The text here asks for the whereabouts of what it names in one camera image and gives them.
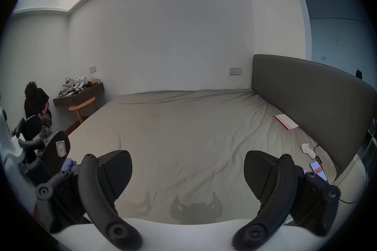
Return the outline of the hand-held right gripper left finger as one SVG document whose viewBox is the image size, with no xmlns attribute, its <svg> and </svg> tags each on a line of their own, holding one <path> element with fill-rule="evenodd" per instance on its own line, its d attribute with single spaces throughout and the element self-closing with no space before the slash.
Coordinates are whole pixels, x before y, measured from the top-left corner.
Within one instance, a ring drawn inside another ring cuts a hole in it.
<svg viewBox="0 0 377 251">
<path fill-rule="evenodd" d="M 35 189 L 42 223 L 50 234 L 72 225 L 84 224 L 84 215 L 115 247 L 123 251 L 138 250 L 142 237 L 120 218 L 115 201 L 132 177 L 132 160 L 128 151 L 115 150 L 99 158 L 86 154 L 72 172 L 61 170 L 47 183 Z"/>
</svg>

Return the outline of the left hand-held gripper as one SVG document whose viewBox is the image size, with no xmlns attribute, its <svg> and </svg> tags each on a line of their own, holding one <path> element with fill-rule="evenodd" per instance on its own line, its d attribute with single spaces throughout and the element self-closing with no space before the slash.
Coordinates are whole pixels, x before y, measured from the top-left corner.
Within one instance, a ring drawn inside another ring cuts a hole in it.
<svg viewBox="0 0 377 251">
<path fill-rule="evenodd" d="M 6 178 L 11 183 L 47 183 L 60 172 L 70 152 L 65 131 L 58 130 L 43 140 L 45 126 L 39 116 L 21 118 L 17 137 L 11 136 L 5 110 L 0 108 L 0 155 Z"/>
</svg>

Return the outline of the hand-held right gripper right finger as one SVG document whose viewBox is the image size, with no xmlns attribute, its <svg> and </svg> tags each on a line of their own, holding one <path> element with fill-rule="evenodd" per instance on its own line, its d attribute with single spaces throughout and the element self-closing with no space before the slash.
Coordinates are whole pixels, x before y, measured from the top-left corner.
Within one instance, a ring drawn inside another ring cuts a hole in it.
<svg viewBox="0 0 377 251">
<path fill-rule="evenodd" d="M 233 236 L 234 248 L 260 248 L 290 215 L 294 225 L 314 235 L 328 235 L 335 221 L 340 189 L 314 172 L 304 173 L 291 155 L 276 158 L 268 153 L 248 151 L 244 178 L 261 206 L 257 216 Z"/>
</svg>

